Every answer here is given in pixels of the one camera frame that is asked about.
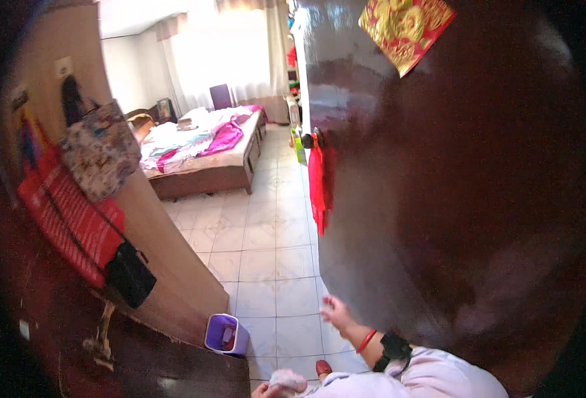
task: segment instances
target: purple chair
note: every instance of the purple chair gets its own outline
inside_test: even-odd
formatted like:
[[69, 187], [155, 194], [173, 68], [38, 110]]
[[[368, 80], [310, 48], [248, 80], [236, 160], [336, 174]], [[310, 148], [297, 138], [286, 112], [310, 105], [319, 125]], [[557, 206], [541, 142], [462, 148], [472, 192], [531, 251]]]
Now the purple chair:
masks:
[[209, 87], [209, 92], [211, 93], [211, 99], [213, 100], [213, 107], [216, 110], [224, 109], [226, 107], [233, 107], [231, 94], [228, 91], [228, 86], [226, 84]]

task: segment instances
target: door handle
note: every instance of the door handle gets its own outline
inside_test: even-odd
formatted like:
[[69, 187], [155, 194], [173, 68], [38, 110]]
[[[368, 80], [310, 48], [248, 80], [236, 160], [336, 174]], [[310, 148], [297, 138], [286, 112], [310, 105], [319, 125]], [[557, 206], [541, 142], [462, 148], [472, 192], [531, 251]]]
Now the door handle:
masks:
[[[324, 133], [322, 133], [319, 128], [315, 127], [313, 129], [313, 134], [315, 134], [315, 136], [317, 137], [317, 146], [320, 148], [323, 148], [324, 147]], [[313, 138], [313, 136], [311, 134], [305, 134], [304, 136], [302, 136], [301, 140], [302, 140], [302, 147], [304, 147], [305, 149], [312, 149], [313, 148], [313, 144], [315, 142], [315, 139]]]

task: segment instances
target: picture frame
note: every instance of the picture frame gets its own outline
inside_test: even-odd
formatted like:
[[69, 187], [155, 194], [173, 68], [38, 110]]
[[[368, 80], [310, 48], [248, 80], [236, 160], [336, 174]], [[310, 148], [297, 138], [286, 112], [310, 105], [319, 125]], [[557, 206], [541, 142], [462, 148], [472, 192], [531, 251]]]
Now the picture frame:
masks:
[[158, 106], [158, 116], [160, 119], [166, 119], [171, 117], [171, 106], [169, 98], [163, 98], [156, 102]]

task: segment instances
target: tile floor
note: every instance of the tile floor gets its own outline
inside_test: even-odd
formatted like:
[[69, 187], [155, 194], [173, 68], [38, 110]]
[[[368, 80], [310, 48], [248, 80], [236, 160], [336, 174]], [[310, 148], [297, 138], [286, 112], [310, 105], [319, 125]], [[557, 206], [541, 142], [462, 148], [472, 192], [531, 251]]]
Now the tile floor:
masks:
[[165, 208], [230, 296], [229, 313], [251, 334], [251, 390], [290, 368], [318, 385], [315, 361], [367, 371], [354, 348], [320, 320], [327, 293], [318, 268], [308, 173], [289, 147], [289, 128], [267, 125], [253, 194], [186, 197]]

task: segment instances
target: hand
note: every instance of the hand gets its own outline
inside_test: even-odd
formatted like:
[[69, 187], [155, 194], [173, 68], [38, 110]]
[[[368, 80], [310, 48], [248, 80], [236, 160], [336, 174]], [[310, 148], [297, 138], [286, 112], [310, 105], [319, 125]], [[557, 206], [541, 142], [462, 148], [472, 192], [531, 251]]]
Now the hand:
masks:
[[350, 307], [335, 296], [324, 296], [321, 302], [325, 306], [320, 309], [321, 318], [324, 322], [332, 323], [342, 337], [348, 327], [357, 324], [350, 313]]
[[273, 386], [273, 388], [269, 390], [269, 384], [264, 382], [257, 386], [255, 391], [251, 394], [251, 398], [276, 398], [281, 390], [282, 386], [279, 384]]

